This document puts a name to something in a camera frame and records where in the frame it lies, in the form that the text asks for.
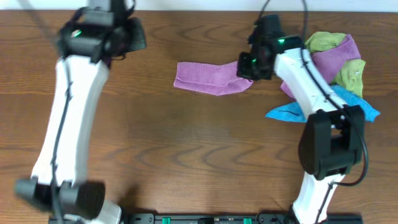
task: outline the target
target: black wire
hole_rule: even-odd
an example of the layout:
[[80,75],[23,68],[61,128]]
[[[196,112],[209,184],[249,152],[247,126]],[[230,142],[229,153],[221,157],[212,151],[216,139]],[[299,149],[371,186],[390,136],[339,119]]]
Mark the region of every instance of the black wire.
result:
[[267,7],[267,5],[268,5],[268,3],[269,3],[270,1],[271,1],[271,0],[267,0],[266,3],[262,6],[262,9],[261,9],[260,14],[259,14],[259,18],[261,18],[261,16],[263,15],[264,10],[266,10],[266,7]]
[[279,217],[278,217],[276,214],[274,214],[274,216],[275,216],[276,220],[278,220],[279,224],[284,224],[284,223],[282,223],[282,222],[279,220]]
[[[308,8],[307,8],[307,3],[305,2],[305,0],[302,0],[302,2],[303,2],[303,6],[304,6],[304,25],[303,25],[303,31],[302,31],[302,39],[304,41],[306,39],[306,33],[307,33],[307,27],[308,27]],[[303,53],[304,49],[305,49],[305,46],[303,45],[302,48],[301,48],[301,51],[300,51],[300,56],[301,56],[301,59],[303,61],[303,65],[304,65],[306,71],[308,72],[308,74],[310,74],[311,79],[314,81],[314,83],[319,88],[319,90],[322,92],[322,94],[325,96],[325,98],[345,117],[347,122],[349,122],[349,124],[352,125],[352,127],[354,128],[356,134],[358,135],[359,140],[361,141],[363,155],[364,155],[364,165],[363,165],[362,173],[361,173],[361,176],[356,181],[354,181],[352,183],[334,182],[334,181],[329,183],[328,190],[326,192],[325,197],[323,198],[323,202],[322,202],[321,207],[320,207],[320,209],[318,211],[317,219],[315,220],[315,224],[317,224],[318,221],[319,221],[319,218],[320,218],[320,214],[322,213],[323,207],[326,204],[326,201],[327,201],[327,198],[329,196],[329,193],[330,193],[330,191],[333,188],[333,185],[340,185],[340,186],[344,186],[344,187],[353,187],[353,186],[358,185],[359,183],[361,183],[362,180],[365,178],[367,172],[368,172],[369,156],[368,156],[368,148],[366,146],[366,142],[365,142],[365,140],[363,138],[363,135],[359,131],[359,128],[357,127],[356,123],[351,119],[351,116],[345,110],[343,110],[339,105],[337,105],[336,102],[334,102],[330,98],[330,95],[320,86],[318,81],[315,79],[315,77],[311,73],[310,69],[307,66],[308,62],[306,62],[305,59],[304,59],[304,53]]]
[[[57,44],[55,40],[55,36],[49,31],[49,28],[46,26],[45,22],[41,19],[41,17],[36,13],[34,10],[33,6],[30,4],[29,0],[19,0],[19,4],[21,5],[22,9],[25,9],[25,11],[30,15],[32,20],[37,24],[39,27],[42,35],[53,45],[56,53],[58,53],[58,56],[60,56],[60,52],[57,51]],[[60,136],[63,128],[63,124],[65,122],[66,114],[68,111],[68,105],[69,101],[71,99],[70,95],[70,69],[69,69],[69,64],[65,62],[65,73],[67,77],[67,91],[66,91],[66,100],[65,100],[65,106],[63,107],[63,112],[62,112],[62,117],[60,121],[60,126],[58,127],[58,132],[57,136],[55,138],[55,143],[54,143],[54,150],[53,150],[53,155],[51,159],[51,166],[52,166],[52,179],[50,183],[50,190],[51,190],[51,196],[52,196],[52,207],[54,210],[54,214],[60,224],[64,224],[64,219],[63,219],[63,212],[62,212],[62,206],[61,202],[59,199],[58,195],[58,184],[57,184],[57,152],[58,152],[58,144],[60,141]]]
[[132,0],[133,5],[131,6],[131,8],[129,10],[127,10],[127,16],[129,17],[135,10],[136,8],[136,0]]
[[55,142],[54,142],[54,150],[52,153],[52,159],[51,159],[51,166],[52,166],[52,180],[51,180],[51,194],[52,194],[52,206],[53,206],[53,210],[55,213],[55,216],[57,217],[57,220],[59,223],[64,224],[63,221],[63,212],[62,212],[62,206],[61,206],[61,202],[59,199],[59,195],[58,195],[58,184],[57,184],[57,152],[58,152],[58,144],[60,142],[60,137],[61,137],[61,133],[62,133],[62,128],[63,128],[63,124],[65,123],[65,118],[67,116],[67,111],[68,111],[68,107],[69,107],[69,101],[71,100],[72,96],[70,94],[70,86],[71,86],[71,81],[70,81],[70,69],[69,69],[69,64],[67,61],[64,62],[65,64],[65,74],[66,74],[66,78],[67,78],[67,90],[65,92],[65,106],[63,107],[63,112],[62,112],[62,117],[61,117],[61,121],[60,121],[60,126],[58,127],[58,131],[57,131],[57,136],[55,137]]

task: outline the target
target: pink cloth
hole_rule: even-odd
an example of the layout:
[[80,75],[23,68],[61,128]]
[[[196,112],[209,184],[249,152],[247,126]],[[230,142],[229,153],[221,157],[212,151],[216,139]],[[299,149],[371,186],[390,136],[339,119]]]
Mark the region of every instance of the pink cloth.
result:
[[[333,81],[347,60],[360,58],[361,54],[359,54],[359,50],[350,34],[347,34],[336,48],[312,54],[312,61],[327,83]],[[280,89],[291,98],[294,98],[286,82],[282,83]]]
[[216,96],[239,93],[253,82],[236,76],[237,62],[210,65],[196,62],[179,62],[174,87]]

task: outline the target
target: blue cloth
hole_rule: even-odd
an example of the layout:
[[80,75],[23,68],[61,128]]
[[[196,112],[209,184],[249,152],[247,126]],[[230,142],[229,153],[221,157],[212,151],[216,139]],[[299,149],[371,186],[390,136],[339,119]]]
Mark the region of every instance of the blue cloth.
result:
[[[380,112],[375,110],[368,102],[356,96],[354,93],[344,89],[339,85],[333,85],[331,87],[335,93],[340,96],[350,106],[359,105],[365,112],[365,120],[374,122],[374,119],[379,116]],[[284,106],[273,109],[266,114],[266,118],[274,118],[280,121],[290,122],[307,122],[304,118],[304,114],[297,102],[289,103]]]

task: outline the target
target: wood grain surface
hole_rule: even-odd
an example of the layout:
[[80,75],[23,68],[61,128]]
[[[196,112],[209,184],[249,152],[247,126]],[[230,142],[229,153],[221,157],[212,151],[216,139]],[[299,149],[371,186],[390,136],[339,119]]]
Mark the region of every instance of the wood grain surface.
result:
[[[53,33],[71,11],[39,12]],[[114,62],[91,135],[89,178],[130,211],[253,213],[287,210],[303,170],[304,124],[265,119],[289,103],[281,80],[244,93],[211,96],[176,89],[177,62],[224,64],[248,50],[256,12],[139,11],[148,48]],[[302,13],[280,12],[287,34]],[[28,13],[0,12],[0,223],[46,223],[14,195],[44,141],[57,56]],[[338,187],[329,212],[361,213],[365,223],[398,223],[398,14],[311,12],[309,31],[353,35],[362,58],[364,98],[381,112],[366,124],[370,168],[355,188]],[[345,181],[358,177],[356,166]]]

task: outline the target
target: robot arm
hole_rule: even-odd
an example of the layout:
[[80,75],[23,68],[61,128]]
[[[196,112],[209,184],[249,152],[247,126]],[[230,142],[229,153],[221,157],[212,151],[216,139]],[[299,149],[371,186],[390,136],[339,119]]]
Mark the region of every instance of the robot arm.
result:
[[[337,96],[316,69],[309,51],[302,49],[302,40],[297,36],[286,37],[282,32],[277,15],[259,18],[254,27],[249,37],[251,52],[242,52],[239,56],[237,75],[250,80],[269,80],[274,71],[287,83],[299,103],[308,120],[298,146],[305,173],[292,210],[295,222],[312,224],[317,216],[322,222],[327,219],[326,210],[336,190],[331,188],[331,183],[341,182],[351,166],[361,160],[361,144],[359,137],[353,134],[352,125],[320,88],[350,114],[362,135],[364,113],[358,106],[348,107]],[[332,136],[332,128],[340,130],[340,134]],[[319,211],[326,195],[323,209]]]
[[41,211],[52,211],[56,198],[69,220],[121,221],[120,207],[104,200],[104,183],[86,179],[86,163],[111,59],[146,47],[140,20],[129,18],[133,9],[126,9],[124,0],[89,1],[89,7],[77,10],[60,30],[62,56],[44,145],[31,178],[16,183],[16,194]]
[[102,88],[109,76],[103,61],[90,63],[89,57],[71,55],[57,62],[55,95],[42,151],[32,171],[39,184],[50,185],[52,180],[52,154],[55,138],[64,110],[65,95],[70,74],[71,99],[57,150],[57,183],[75,184],[86,181],[86,163],[91,127]]

